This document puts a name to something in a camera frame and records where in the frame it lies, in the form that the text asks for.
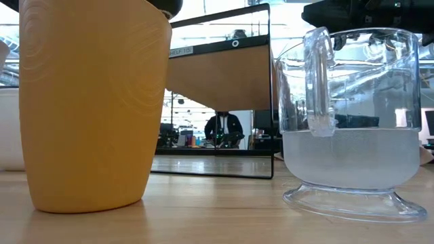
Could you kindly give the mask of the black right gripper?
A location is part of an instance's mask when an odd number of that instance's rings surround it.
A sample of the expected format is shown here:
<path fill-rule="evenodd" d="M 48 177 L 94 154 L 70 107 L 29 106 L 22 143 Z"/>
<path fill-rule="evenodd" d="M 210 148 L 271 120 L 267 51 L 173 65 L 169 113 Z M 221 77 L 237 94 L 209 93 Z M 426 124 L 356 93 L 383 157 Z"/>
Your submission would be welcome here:
<path fill-rule="evenodd" d="M 304 6 L 301 17 L 315 27 L 339 32 L 354 28 L 385 26 L 390 0 L 321 0 Z"/>

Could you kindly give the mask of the wooden shelf with black frame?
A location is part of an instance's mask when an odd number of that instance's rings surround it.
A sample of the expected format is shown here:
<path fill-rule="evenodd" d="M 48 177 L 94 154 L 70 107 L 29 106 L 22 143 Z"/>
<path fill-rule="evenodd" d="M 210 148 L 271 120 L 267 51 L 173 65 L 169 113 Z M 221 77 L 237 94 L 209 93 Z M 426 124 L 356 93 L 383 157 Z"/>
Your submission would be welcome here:
<path fill-rule="evenodd" d="M 236 29 L 248 37 L 231 39 Z M 274 150 L 254 149 L 254 111 L 275 103 L 272 62 L 267 3 L 173 22 L 152 172 L 270 180 Z M 218 111 L 238 117 L 245 136 L 238 149 L 205 139 L 205 124 Z"/>

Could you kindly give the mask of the black perforated computer case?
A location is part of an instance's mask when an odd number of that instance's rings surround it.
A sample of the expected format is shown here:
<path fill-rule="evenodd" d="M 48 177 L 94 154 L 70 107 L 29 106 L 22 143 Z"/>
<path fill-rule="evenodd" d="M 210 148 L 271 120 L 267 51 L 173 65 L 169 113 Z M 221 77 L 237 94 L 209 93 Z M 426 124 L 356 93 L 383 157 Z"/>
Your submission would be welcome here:
<path fill-rule="evenodd" d="M 280 150 L 282 135 L 279 130 L 278 111 L 255 110 L 254 133 L 255 150 Z"/>

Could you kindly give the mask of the person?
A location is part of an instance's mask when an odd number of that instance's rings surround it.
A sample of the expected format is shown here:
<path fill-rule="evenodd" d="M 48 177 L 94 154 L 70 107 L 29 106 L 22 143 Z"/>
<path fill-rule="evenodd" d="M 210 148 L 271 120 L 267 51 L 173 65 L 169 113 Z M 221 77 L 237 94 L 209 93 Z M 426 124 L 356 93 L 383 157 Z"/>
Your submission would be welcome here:
<path fill-rule="evenodd" d="M 216 146 L 220 142 L 222 134 L 229 134 L 236 131 L 243 134 L 242 125 L 238 117 L 228 111 L 216 112 L 204 127 L 205 139 Z"/>

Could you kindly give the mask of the orange cup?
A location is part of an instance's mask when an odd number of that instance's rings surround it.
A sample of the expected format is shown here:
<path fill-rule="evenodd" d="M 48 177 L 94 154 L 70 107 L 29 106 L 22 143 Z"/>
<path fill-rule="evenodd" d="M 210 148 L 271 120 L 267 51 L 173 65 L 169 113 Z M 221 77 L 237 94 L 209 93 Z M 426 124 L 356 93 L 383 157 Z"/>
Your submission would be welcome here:
<path fill-rule="evenodd" d="M 115 209 L 145 191 L 172 29 L 148 0 L 19 0 L 20 133 L 31 200 Z"/>

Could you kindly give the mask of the white mug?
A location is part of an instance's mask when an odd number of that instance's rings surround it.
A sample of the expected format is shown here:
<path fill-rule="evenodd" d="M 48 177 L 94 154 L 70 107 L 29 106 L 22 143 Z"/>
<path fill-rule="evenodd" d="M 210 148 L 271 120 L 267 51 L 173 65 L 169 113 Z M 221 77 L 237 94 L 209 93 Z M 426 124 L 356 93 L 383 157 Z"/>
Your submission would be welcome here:
<path fill-rule="evenodd" d="M 19 89 L 0 89 L 0 169 L 24 171 L 20 135 Z"/>

